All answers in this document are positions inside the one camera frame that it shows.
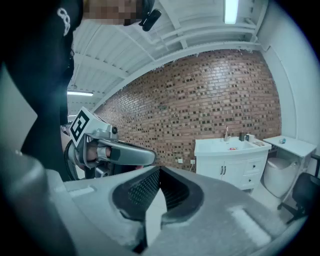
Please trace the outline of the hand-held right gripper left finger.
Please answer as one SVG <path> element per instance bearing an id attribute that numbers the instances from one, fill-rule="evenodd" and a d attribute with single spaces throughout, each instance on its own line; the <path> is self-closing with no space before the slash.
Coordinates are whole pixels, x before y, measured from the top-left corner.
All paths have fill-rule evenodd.
<path id="1" fill-rule="evenodd" d="M 159 168 L 63 182 L 47 171 L 50 199 L 75 256 L 162 256 L 147 242 L 146 213 L 159 190 Z"/>

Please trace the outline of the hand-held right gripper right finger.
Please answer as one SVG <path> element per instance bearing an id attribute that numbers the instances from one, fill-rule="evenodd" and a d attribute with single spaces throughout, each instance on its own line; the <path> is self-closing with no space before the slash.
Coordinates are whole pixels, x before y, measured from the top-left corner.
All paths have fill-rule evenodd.
<path id="1" fill-rule="evenodd" d="M 285 224 L 248 193 L 217 179 L 174 168 L 203 191 L 197 212 L 181 223 L 163 225 L 147 256 L 277 256 L 305 224 Z"/>

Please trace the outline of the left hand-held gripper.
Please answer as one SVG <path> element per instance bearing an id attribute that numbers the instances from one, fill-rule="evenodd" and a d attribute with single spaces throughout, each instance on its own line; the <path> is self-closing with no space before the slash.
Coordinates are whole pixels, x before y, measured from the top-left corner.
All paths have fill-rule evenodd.
<path id="1" fill-rule="evenodd" d="M 68 168 L 81 168 L 85 178 L 102 178 L 108 175 L 105 162 L 117 165 L 152 165 L 157 154 L 153 150 L 118 140 L 118 129 L 95 113 L 82 107 L 69 127 Z M 87 161 L 87 144 L 96 141 L 99 146 L 110 149 L 109 157 L 99 157 L 100 161 Z"/>

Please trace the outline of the person's left hand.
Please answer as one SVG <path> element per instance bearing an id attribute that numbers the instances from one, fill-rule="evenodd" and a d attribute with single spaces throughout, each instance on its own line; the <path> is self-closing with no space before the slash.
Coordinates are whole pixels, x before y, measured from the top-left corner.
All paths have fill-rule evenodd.
<path id="1" fill-rule="evenodd" d="M 112 149 L 97 141 L 91 141 L 87 144 L 86 159 L 92 161 L 107 161 L 110 158 Z"/>

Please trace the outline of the white vanity drawer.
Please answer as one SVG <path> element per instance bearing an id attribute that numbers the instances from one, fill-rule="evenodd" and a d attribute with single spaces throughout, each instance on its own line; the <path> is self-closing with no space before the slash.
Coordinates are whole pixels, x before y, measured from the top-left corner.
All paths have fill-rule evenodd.
<path id="1" fill-rule="evenodd" d="M 241 179 L 240 188 L 242 190 L 253 190 L 260 183 L 259 173 L 244 175 Z"/>
<path id="2" fill-rule="evenodd" d="M 245 164 L 244 175 L 260 173 L 265 166 L 263 157 L 248 159 Z"/>

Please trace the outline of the white sink vanity unit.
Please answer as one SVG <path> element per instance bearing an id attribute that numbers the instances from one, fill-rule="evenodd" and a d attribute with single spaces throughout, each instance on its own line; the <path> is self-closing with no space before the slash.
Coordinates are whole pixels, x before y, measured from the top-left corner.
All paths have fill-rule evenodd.
<path id="1" fill-rule="evenodd" d="M 240 141 L 237 137 L 231 137 L 229 141 L 225 141 L 223 138 L 197 139 L 194 150 L 195 163 L 197 164 L 198 157 L 212 157 L 217 160 L 224 160 L 224 173 L 225 161 L 244 160 L 246 163 L 249 159 L 264 158 L 264 168 L 258 173 L 261 178 L 266 166 L 268 152 L 272 147 L 269 143 L 261 142 L 263 142 L 265 146 L 257 146 L 247 140 Z"/>

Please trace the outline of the black office chair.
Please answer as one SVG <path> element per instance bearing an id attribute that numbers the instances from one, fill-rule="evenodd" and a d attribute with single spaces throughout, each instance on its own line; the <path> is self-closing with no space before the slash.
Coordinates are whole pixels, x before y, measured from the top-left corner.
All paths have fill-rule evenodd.
<path id="1" fill-rule="evenodd" d="M 281 202 L 277 209 L 285 208 L 293 217 L 286 222 L 287 225 L 302 217 L 308 216 L 320 195 L 320 178 L 309 173 L 301 173 L 292 189 L 292 198 L 296 202 L 297 209 Z"/>

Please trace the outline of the white side table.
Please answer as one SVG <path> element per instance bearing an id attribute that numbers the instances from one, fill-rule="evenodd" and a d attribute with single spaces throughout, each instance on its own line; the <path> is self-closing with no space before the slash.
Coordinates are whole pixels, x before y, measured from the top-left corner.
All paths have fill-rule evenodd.
<path id="1" fill-rule="evenodd" d="M 283 138 L 286 138 L 286 143 L 279 144 L 279 140 Z M 289 161 L 298 162 L 298 171 L 288 192 L 286 192 L 285 195 L 281 198 L 276 197 L 280 200 L 279 204 L 285 203 L 289 195 L 292 193 L 293 187 L 299 175 L 307 171 L 311 155 L 316 151 L 317 147 L 311 143 L 283 135 L 265 138 L 263 141 L 270 144 L 271 148 L 276 151 L 276 156 L 272 158 L 281 158 Z"/>

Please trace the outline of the black mesh chair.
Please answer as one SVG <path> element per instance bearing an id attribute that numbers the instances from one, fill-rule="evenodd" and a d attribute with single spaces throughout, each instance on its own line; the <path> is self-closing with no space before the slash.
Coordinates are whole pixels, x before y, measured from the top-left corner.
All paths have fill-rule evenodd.
<path id="1" fill-rule="evenodd" d="M 314 176 L 317 178 L 319 176 L 319 172 L 320 172 L 320 156 L 317 154 L 312 154 L 311 158 L 316 160 L 316 168 L 315 168 Z"/>

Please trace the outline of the person in black clothing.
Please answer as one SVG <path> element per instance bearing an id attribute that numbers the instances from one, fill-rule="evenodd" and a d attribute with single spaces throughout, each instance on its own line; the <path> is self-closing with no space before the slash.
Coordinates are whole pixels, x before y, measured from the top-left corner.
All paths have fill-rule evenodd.
<path id="1" fill-rule="evenodd" d="M 0 0 L 0 61 L 37 114 L 22 152 L 69 181 L 61 125 L 74 72 L 73 33 L 84 0 Z"/>

